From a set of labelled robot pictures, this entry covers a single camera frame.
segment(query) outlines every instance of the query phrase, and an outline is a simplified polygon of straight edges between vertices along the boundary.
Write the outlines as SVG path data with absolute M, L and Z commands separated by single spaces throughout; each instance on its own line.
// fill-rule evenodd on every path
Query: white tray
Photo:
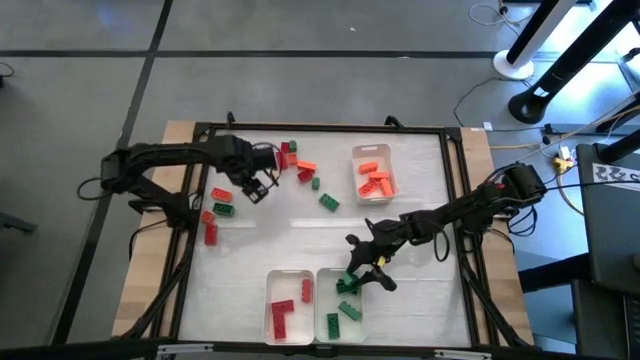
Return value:
M 391 166 L 391 146 L 387 144 L 354 146 L 351 149 L 351 158 L 353 160 L 353 179 L 356 185 L 355 194 L 358 204 L 386 204 L 398 195 L 398 185 L 393 176 L 393 168 Z M 378 163 L 378 170 L 376 171 L 389 173 L 389 182 L 393 188 L 393 195 L 385 196 L 382 190 L 375 189 L 367 197 L 360 196 L 358 189 L 369 182 L 369 174 L 360 174 L 360 165 L 374 161 Z
M 336 283 L 342 278 L 345 269 L 323 268 L 316 274 L 316 339 L 324 343 L 361 343 L 365 335 L 365 314 L 362 300 L 362 289 L 357 295 L 341 294 L 336 291 Z M 360 321 L 354 321 L 348 317 L 338 306 L 346 301 L 356 310 L 362 313 Z M 340 325 L 340 338 L 329 339 L 327 314 L 337 313 Z
M 313 282 L 308 270 L 273 270 L 267 275 L 264 310 L 264 341 L 269 345 L 308 345 L 313 342 L 313 303 L 302 302 L 302 280 Z M 273 333 L 271 303 L 293 300 L 293 312 L 285 314 L 287 337 L 276 340 Z

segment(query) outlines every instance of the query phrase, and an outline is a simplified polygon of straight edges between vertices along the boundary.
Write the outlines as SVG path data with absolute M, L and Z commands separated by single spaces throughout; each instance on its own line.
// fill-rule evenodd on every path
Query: lego brick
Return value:
M 391 187 L 389 179 L 380 179 L 380 189 L 382 189 L 384 196 L 393 195 L 393 188 Z
M 276 340 L 287 338 L 287 329 L 284 325 L 284 314 L 273 315 L 273 338 Z
M 305 170 L 301 173 L 298 174 L 298 179 L 300 180 L 301 183 L 306 183 L 307 181 L 311 180 L 313 178 L 313 172 Z
M 377 188 L 378 182 L 375 180 L 369 180 L 369 182 L 358 188 L 358 194 L 360 194 L 361 197 L 367 197 L 367 195 L 371 194 Z
M 316 164 L 308 161 L 298 160 L 298 168 L 303 170 L 316 171 Z
M 327 328 L 329 329 L 329 339 L 335 340 L 340 338 L 340 323 L 338 322 L 338 314 L 327 314 Z
M 362 319 L 362 313 L 354 309 L 353 306 L 349 305 L 346 301 L 341 302 L 338 309 L 342 310 L 343 313 L 347 314 L 348 317 L 355 321 L 360 321 L 360 319 Z
M 324 205 L 327 209 L 331 211 L 336 211 L 336 209 L 338 208 L 338 205 L 340 205 L 339 202 L 337 202 L 334 198 L 327 195 L 326 193 L 322 194 L 322 196 L 320 197 L 320 204 Z
M 338 292 L 338 295 L 342 295 L 346 293 L 349 293 L 352 295 L 358 295 L 358 288 L 353 288 L 345 285 L 344 280 L 342 279 L 338 280 L 338 283 L 336 284 L 336 290 Z
M 289 167 L 289 164 L 287 164 L 287 162 L 284 160 L 285 160 L 285 155 L 278 151 L 276 153 L 276 161 L 278 161 L 278 169 L 284 170 Z
M 366 173 L 370 173 L 373 171 L 378 170 L 378 162 L 377 161 L 373 161 L 370 163 L 366 163 L 366 164 L 362 164 L 360 165 L 360 174 L 366 174 Z
M 213 213 L 211 211 L 203 211 L 202 215 L 200 216 L 200 221 L 202 221 L 205 224 L 213 224 L 213 221 L 215 220 L 215 216 L 213 215 Z
M 218 243 L 218 227 L 214 224 L 207 224 L 204 231 L 204 244 L 213 246 Z
M 369 180 L 380 180 L 389 177 L 388 172 L 372 172 L 369 173 Z
M 358 277 L 355 276 L 354 274 L 349 274 L 346 271 L 344 272 L 344 274 L 342 274 L 342 281 L 344 281 L 344 284 L 347 286 L 351 286 L 357 280 L 358 280 Z
M 233 216 L 234 208 L 233 205 L 215 203 L 213 204 L 213 212 L 222 216 Z
M 295 165 L 298 162 L 298 155 L 296 153 L 287 154 L 287 162 L 289 165 Z
M 271 313 L 284 314 L 293 311 L 293 300 L 284 300 L 271 303 Z
M 220 188 L 213 188 L 213 190 L 211 191 L 211 197 L 214 200 L 219 200 L 222 202 L 231 202 L 231 198 L 233 198 L 233 194 Z
M 308 304 L 311 302 L 313 295 L 313 284 L 310 279 L 302 280 L 302 302 Z

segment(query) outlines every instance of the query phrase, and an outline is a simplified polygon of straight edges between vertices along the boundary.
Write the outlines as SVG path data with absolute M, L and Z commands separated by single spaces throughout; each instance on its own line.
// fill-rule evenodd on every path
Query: green lego brick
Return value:
M 338 280 L 338 283 L 336 284 L 336 290 L 338 291 L 338 295 L 342 295 L 346 293 L 358 295 L 358 288 L 345 285 L 344 280 L 342 279 Z
M 362 319 L 362 313 L 354 309 L 353 306 L 349 305 L 346 301 L 341 302 L 338 309 L 342 310 L 343 313 L 347 314 L 348 317 L 355 321 L 360 321 L 360 319 Z
M 345 271 L 344 274 L 342 274 L 342 280 L 344 280 L 345 285 L 351 286 L 351 284 L 358 280 L 358 277 Z
M 233 205 L 215 203 L 213 204 L 213 212 L 221 216 L 233 216 Z
M 320 204 L 324 205 L 327 209 L 331 211 L 336 211 L 336 209 L 338 208 L 338 205 L 340 205 L 339 202 L 337 202 L 334 198 L 327 195 L 326 193 L 322 194 L 322 196 L 320 197 Z
M 327 314 L 327 325 L 327 327 L 329 328 L 329 339 L 339 339 L 340 323 L 338 322 L 338 313 Z

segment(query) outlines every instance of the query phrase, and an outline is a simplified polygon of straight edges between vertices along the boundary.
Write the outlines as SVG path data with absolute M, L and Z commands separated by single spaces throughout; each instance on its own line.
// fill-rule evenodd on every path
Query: sticker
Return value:
M 623 168 L 620 166 L 611 166 L 593 163 L 593 182 L 605 181 L 638 181 L 638 184 L 606 184 L 627 190 L 640 191 L 640 171 Z

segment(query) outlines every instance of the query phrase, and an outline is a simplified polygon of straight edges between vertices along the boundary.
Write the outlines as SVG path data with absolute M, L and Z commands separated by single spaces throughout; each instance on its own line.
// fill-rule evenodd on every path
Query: red lego brick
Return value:
M 276 314 L 284 314 L 293 311 L 293 300 L 278 301 L 271 303 L 271 312 Z
M 316 164 L 312 162 L 298 160 L 297 165 L 299 169 L 309 170 L 312 173 L 316 171 Z
M 285 155 L 283 153 L 277 152 L 276 160 L 278 161 L 278 169 L 284 170 L 289 167 L 289 164 L 285 161 Z
M 220 188 L 213 188 L 213 191 L 211 191 L 211 197 L 214 200 L 231 202 L 231 198 L 233 197 L 233 194 L 228 192 L 227 190 L 222 190 Z
M 215 219 L 215 215 L 213 215 L 210 211 L 204 211 L 202 216 L 200 216 L 200 221 L 205 224 L 213 224 L 213 220 Z
M 295 165 L 298 162 L 298 156 L 296 155 L 296 153 L 288 153 L 287 162 L 289 163 L 289 165 Z
M 361 197 L 367 197 L 367 195 L 371 194 L 377 188 L 378 183 L 375 180 L 369 180 L 368 183 L 360 186 L 358 194 L 360 194 Z
M 380 179 L 386 179 L 389 177 L 389 173 L 388 172 L 372 172 L 369 173 L 369 180 L 380 180 Z
M 380 189 L 382 190 L 382 193 L 384 194 L 384 196 L 393 195 L 393 187 L 391 187 L 391 183 L 389 182 L 389 179 L 385 178 L 380 180 Z
M 207 224 L 207 228 L 204 231 L 204 244 L 213 246 L 218 243 L 218 227 L 214 224 Z
M 305 170 L 298 174 L 298 179 L 301 183 L 306 183 L 307 181 L 313 179 L 313 171 Z
M 313 286 L 310 279 L 302 280 L 302 302 L 308 304 L 311 302 L 311 295 L 313 294 Z
M 273 338 L 276 340 L 287 338 L 287 329 L 284 326 L 284 314 L 273 315 Z
M 366 174 L 366 173 L 370 173 L 373 171 L 378 170 L 378 162 L 377 161 L 373 161 L 370 163 L 366 163 L 366 164 L 362 164 L 360 165 L 360 174 Z

